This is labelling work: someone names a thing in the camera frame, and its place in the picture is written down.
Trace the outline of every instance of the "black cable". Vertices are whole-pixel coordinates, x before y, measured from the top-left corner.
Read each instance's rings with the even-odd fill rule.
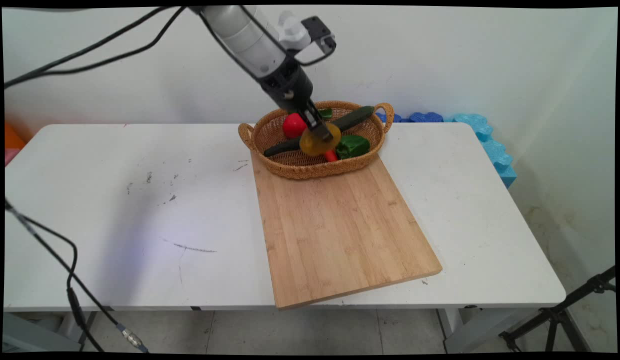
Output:
[[[90,342],[92,343],[92,345],[94,346],[95,349],[97,349],[98,352],[104,353],[105,351],[103,350],[103,348],[99,345],[99,343],[97,342],[97,340],[92,336],[92,334],[90,333],[90,331],[88,331],[87,328],[83,329],[83,331],[85,332],[85,337],[88,338],[88,340],[90,340]]]
[[[74,258],[72,259],[72,266],[70,267],[70,273],[68,274],[68,283],[67,283],[68,288],[70,288],[71,287],[70,282],[72,281],[72,276],[74,275],[74,270],[76,270],[76,262],[79,260],[79,249],[76,248],[76,244],[74,244],[69,239],[67,239],[67,237],[57,233],[54,230],[51,230],[51,228],[47,228],[44,225],[38,223],[37,221],[35,221],[35,220],[25,216],[25,215],[23,215],[23,217],[27,221],[29,221],[30,223],[35,224],[36,226],[40,227],[41,229],[47,231],[48,233],[51,233],[52,235],[55,235],[56,237],[60,238],[64,242],[67,242],[72,247],[72,251],[74,253]]]
[[[116,55],[115,57],[111,57],[109,59],[105,59],[102,60],[98,63],[93,63],[93,64],[89,64],[86,66],[81,66],[78,68],[71,68],[71,69],[67,69],[67,70],[56,70],[56,71],[45,71],[44,73],[41,73],[39,76],[36,77],[42,77],[42,76],[47,76],[47,75],[69,75],[69,74],[76,74],[76,73],[81,73],[82,71],[88,71],[88,70],[92,70],[94,68],[100,67],[100,66],[104,66],[110,63],[113,63],[114,61],[120,60],[120,59],[124,59],[127,57],[130,57],[132,55],[136,55],[138,53],[142,53],[145,50],[148,50],[149,48],[153,47],[154,45],[156,45],[156,43],[159,42],[159,40],[163,37],[163,34],[165,34],[165,32],[167,32],[168,28],[170,27],[170,25],[172,25],[172,23],[174,23],[174,20],[176,20],[177,16],[179,16],[179,14],[181,14],[183,12],[183,10],[186,9],[185,6],[180,7],[177,12],[175,12],[172,17],[170,18],[170,20],[168,20],[168,22],[163,26],[163,29],[161,29],[161,32],[159,32],[159,34],[156,36],[156,38],[154,38],[152,40],[151,43],[137,48],[136,50],[132,50],[132,51],[128,51],[124,54],[120,54],[120,55]]]
[[[69,244],[72,245],[72,248],[74,248],[74,261],[72,264],[72,268],[70,268],[65,261],[61,258],[61,256],[58,255],[58,253],[56,253],[56,251],[54,251],[49,244],[47,244],[47,242],[45,242],[45,240],[43,240],[43,238],[36,232],[36,230],[34,230],[28,222],[31,222],[33,224],[35,224],[36,226],[40,226],[41,228],[43,228],[44,230],[47,230],[46,227],[42,226],[41,224],[37,223],[36,221],[30,221],[31,219],[28,219],[28,217],[24,216],[23,214],[21,214],[20,212],[18,212],[14,207],[12,207],[12,205],[10,204],[10,202],[8,202],[8,199],[5,198],[5,209],[8,210],[9,212],[11,212],[16,218],[17,220],[26,228],[26,230],[28,230],[28,232],[35,237],[35,239],[38,240],[38,242],[40,244],[42,244],[42,246],[44,246],[44,248],[47,249],[47,251],[49,251],[49,253],[51,253],[52,256],[54,256],[56,258],[56,260],[58,260],[58,262],[60,262],[63,267],[65,267],[65,269],[67,269],[67,271],[70,272],[71,276],[74,276],[74,278],[76,278],[77,282],[79,283],[79,285],[81,285],[81,287],[83,287],[83,290],[89,294],[90,292],[88,292],[87,288],[84,287],[83,283],[79,280],[79,278],[76,276],[76,274],[74,273],[74,267],[76,266],[76,260],[78,258],[78,253],[76,251],[76,245],[74,245],[74,243],[72,243],[70,240],[68,240],[66,237],[64,236],[60,236],[63,240],[65,240],[66,242],[68,242]],[[68,279],[68,293],[72,292],[72,289],[70,287],[70,279]],[[75,301],[72,301],[72,296],[69,296],[70,298],[70,306],[72,306],[72,313],[74,314],[74,318],[77,321],[77,324],[79,324],[79,326],[81,327],[81,329],[85,332],[86,337],[88,337],[88,339],[90,339],[90,342],[92,342],[92,345],[95,347],[95,349],[97,349],[97,351],[100,351],[101,353],[104,352],[103,348],[99,345],[99,343],[94,339],[94,337],[92,337],[92,334],[90,333],[90,330],[88,330],[87,326],[85,326],[85,321],[83,321],[83,317],[82,314],[77,316],[77,310],[80,310],[80,308],[78,307],[78,303]]]
[[[16,213],[15,213],[15,212],[14,212],[15,210],[13,210],[13,207],[11,207],[11,206],[10,206],[10,209],[8,209],[8,210],[10,210],[11,212],[13,212],[13,214],[15,214],[15,215],[19,214],[20,216],[22,216],[22,217],[23,217],[23,219],[24,219],[24,220],[26,220],[27,222],[32,223],[32,224],[34,224],[34,225],[36,225],[36,226],[40,227],[42,230],[45,230],[45,231],[47,231],[48,233],[51,233],[52,235],[55,235],[56,237],[59,237],[59,238],[60,238],[60,239],[62,239],[63,241],[65,241],[65,242],[67,242],[67,243],[69,243],[69,244],[72,244],[73,248],[75,248],[75,247],[76,247],[76,245],[75,245],[72,241],[70,241],[69,239],[67,239],[67,237],[65,237],[65,236],[63,236],[63,235],[61,235],[61,234],[59,234],[58,232],[56,232],[56,231],[52,230],[51,228],[48,228],[47,226],[45,226],[45,225],[43,225],[43,224],[41,224],[41,223],[38,223],[37,221],[35,221],[35,220],[33,220],[33,219],[31,219],[31,218],[29,218],[29,217],[25,216],[25,215],[22,215],[22,214],[20,214],[19,212],[16,212]],[[23,223],[23,221],[21,221],[21,223],[22,223],[24,226],[26,226],[26,228],[28,228],[28,230],[30,230],[30,229],[31,229],[31,227],[29,226],[29,224],[28,224],[28,225],[26,225],[26,224],[24,224],[24,223]],[[63,267],[65,267],[65,269],[66,269],[67,271],[72,271],[72,269],[71,269],[71,268],[70,268],[70,267],[69,267],[69,266],[65,263],[65,261],[64,261],[63,259],[61,259],[61,257],[58,255],[58,253],[56,253],[56,251],[52,250],[52,248],[51,248],[51,247],[50,247],[50,246],[49,246],[49,245],[48,245],[48,244],[47,244],[47,243],[46,243],[43,239],[40,239],[40,236],[39,236],[38,234],[37,234],[37,235],[35,235],[35,237],[36,237],[36,239],[37,239],[37,240],[38,240],[38,241],[39,241],[39,242],[40,242],[40,243],[44,246],[44,248],[46,248],[46,249],[47,249],[47,251],[49,251],[50,253],[52,253],[52,256],[54,256],[54,257],[56,258],[56,260],[58,260],[58,261],[61,263],[61,265],[63,265]],[[77,283],[79,283],[79,286],[81,287],[81,289],[83,289],[83,291],[85,291],[85,294],[87,294],[87,295],[88,295],[88,297],[90,297],[90,299],[92,299],[92,301],[95,303],[95,305],[97,305],[97,307],[99,308],[99,310],[101,310],[101,311],[102,311],[102,312],[106,315],[106,317],[108,317],[108,319],[109,319],[109,320],[110,320],[110,321],[111,321],[114,325],[118,325],[118,321],[116,321],[116,320],[114,319],[114,317],[112,317],[112,315],[108,312],[108,310],[106,310],[106,309],[103,307],[103,305],[101,305],[101,303],[100,303],[100,302],[99,302],[99,301],[98,301],[98,300],[94,297],[94,295],[92,294],[92,292],[90,292],[90,290],[88,290],[88,289],[87,289],[87,287],[85,286],[85,284],[83,284],[83,281],[81,281],[81,280],[79,279],[79,277],[76,275],[76,273],[72,272],[72,277],[74,278],[74,280],[76,280],[76,282],[77,282]]]
[[[169,8],[170,8],[170,6],[160,6],[160,7],[156,8],[156,9],[153,9],[152,11],[147,13],[142,18],[139,18],[135,22],[133,22],[133,23],[127,25],[126,27],[118,30],[117,32],[109,35],[108,37],[102,39],[101,41],[96,42],[96,43],[86,47],[83,50],[79,50],[79,51],[77,51],[77,52],[75,52],[73,54],[67,55],[66,57],[63,57],[63,58],[58,59],[56,61],[53,61],[53,62],[51,62],[49,64],[41,66],[40,68],[36,68],[35,70],[32,70],[32,71],[30,71],[30,72],[28,72],[28,73],[26,73],[24,75],[21,75],[21,76],[17,77],[16,79],[13,79],[13,80],[10,80],[10,81],[4,83],[3,84],[3,89],[5,90],[5,89],[7,89],[9,87],[12,87],[13,85],[20,84],[20,83],[22,83],[24,81],[34,79],[35,77],[37,77],[37,75],[39,75],[40,73],[44,73],[44,71],[46,71],[48,69],[51,69],[51,68],[53,68],[55,66],[58,66],[58,65],[63,64],[63,63],[66,63],[66,62],[68,62],[68,61],[70,61],[72,59],[76,59],[77,57],[79,57],[81,55],[87,54],[88,52],[90,52],[92,50],[95,50],[95,49],[105,45],[106,43],[109,43],[113,39],[119,37],[120,35],[122,35],[122,34],[124,34],[126,32],[128,32],[129,30],[134,29],[135,27],[138,27],[138,25],[144,23],[149,18],[152,18],[152,16],[154,16],[155,14],[158,14],[159,12],[161,12],[163,10],[166,10],[166,9],[169,9]]]

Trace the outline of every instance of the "cable connector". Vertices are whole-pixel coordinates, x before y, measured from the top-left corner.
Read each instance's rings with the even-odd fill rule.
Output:
[[[70,308],[72,309],[72,313],[74,314],[74,321],[81,328],[81,330],[85,331],[88,327],[85,321],[85,315],[83,314],[83,310],[81,310],[81,305],[79,305],[79,299],[76,297],[76,292],[74,289],[68,288],[68,300],[70,302]]]
[[[129,341],[130,344],[132,344],[132,346],[134,346],[135,348],[139,349],[142,352],[146,352],[146,353],[148,352],[148,349],[147,347],[143,345],[141,338],[136,336],[135,333],[133,333],[128,328],[126,328],[125,325],[123,325],[122,323],[118,323],[116,324],[116,328],[123,334],[123,337],[127,339],[127,341]]]

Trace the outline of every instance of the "wooden cutting board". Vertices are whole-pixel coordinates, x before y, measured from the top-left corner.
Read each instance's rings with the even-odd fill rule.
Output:
[[[441,271],[378,155],[363,169],[309,180],[270,173],[254,154],[252,164],[277,308]]]

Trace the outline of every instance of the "basket handle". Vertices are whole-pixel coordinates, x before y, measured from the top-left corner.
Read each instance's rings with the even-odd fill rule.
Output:
[[[392,105],[388,104],[387,102],[383,102],[374,107],[374,112],[376,112],[376,110],[378,110],[380,107],[383,109],[383,111],[385,111],[385,127],[383,128],[383,132],[387,133],[392,126],[392,122],[394,121],[394,109]]]
[[[253,131],[254,131],[254,127],[252,127],[251,125],[248,125],[247,123],[246,124],[242,123],[241,125],[239,125],[239,136],[241,137],[241,140],[243,141],[245,146],[248,147],[248,149],[252,151],[256,151],[257,147],[254,146],[254,143],[252,142]]]

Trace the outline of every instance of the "orange object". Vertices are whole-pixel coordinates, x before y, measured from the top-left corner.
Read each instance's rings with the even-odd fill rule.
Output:
[[[337,161],[339,158],[337,158],[337,153],[334,151],[334,149],[330,150],[330,151],[326,151],[325,154],[323,154],[325,156],[325,159],[330,163],[330,162],[335,162]]]
[[[325,123],[325,127],[332,134],[332,139],[328,142],[323,141],[309,129],[303,130],[303,135],[299,139],[299,148],[305,155],[318,157],[326,151],[333,150],[341,141],[341,130],[331,122]]]
[[[5,122],[5,148],[22,150],[26,143],[17,135],[12,126]]]

